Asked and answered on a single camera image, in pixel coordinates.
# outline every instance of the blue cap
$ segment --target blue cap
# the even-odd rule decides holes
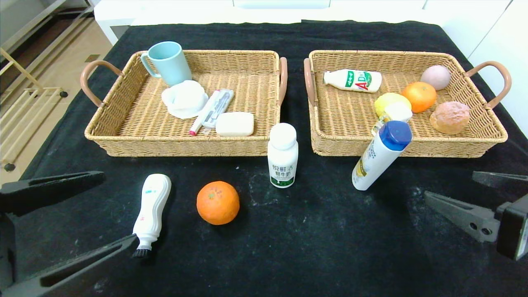
[[[380,129],[381,142],[390,150],[403,151],[412,140],[409,124],[391,120]]]

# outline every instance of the lemon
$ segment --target lemon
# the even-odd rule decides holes
[[[409,109],[411,109],[411,102],[409,102],[407,98],[396,93],[385,93],[378,97],[378,99],[376,99],[376,101],[374,102],[374,109],[376,110],[376,114],[378,115],[378,117],[383,115],[383,112],[385,111],[385,108],[387,106],[396,102],[402,102],[407,105]]]

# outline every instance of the white tube bottle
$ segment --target white tube bottle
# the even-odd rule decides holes
[[[385,123],[352,171],[354,187],[360,191],[368,189],[411,141],[409,124],[399,120]]]
[[[287,188],[295,182],[299,144],[295,128],[279,123],[269,133],[269,180],[277,188]]]
[[[162,229],[162,212],[171,192],[171,179],[154,173],[145,179],[141,195],[141,209],[134,224],[133,234],[139,238],[134,258],[148,258],[152,243],[158,240]]]
[[[375,71],[363,71],[352,69],[341,69],[327,71],[323,75],[323,83],[330,84],[341,90],[374,93],[381,85],[381,73]]]

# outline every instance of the light blue mug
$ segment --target light blue mug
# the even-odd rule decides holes
[[[147,61],[147,57],[159,73],[155,73]],[[192,79],[191,70],[183,54],[180,44],[174,41],[163,41],[154,44],[147,52],[141,55],[141,62],[148,73],[157,78],[163,78],[169,87]]]

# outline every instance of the small white bottle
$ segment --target small white bottle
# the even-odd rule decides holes
[[[299,144],[295,128],[279,123],[269,133],[268,167],[269,180],[277,188],[287,188],[295,182],[299,157]]]
[[[381,73],[375,71],[362,71],[341,69],[327,71],[323,75],[323,83],[330,84],[341,90],[374,93],[381,85]]]
[[[409,124],[399,120],[385,123],[352,171],[354,187],[360,191],[368,189],[411,141]]]

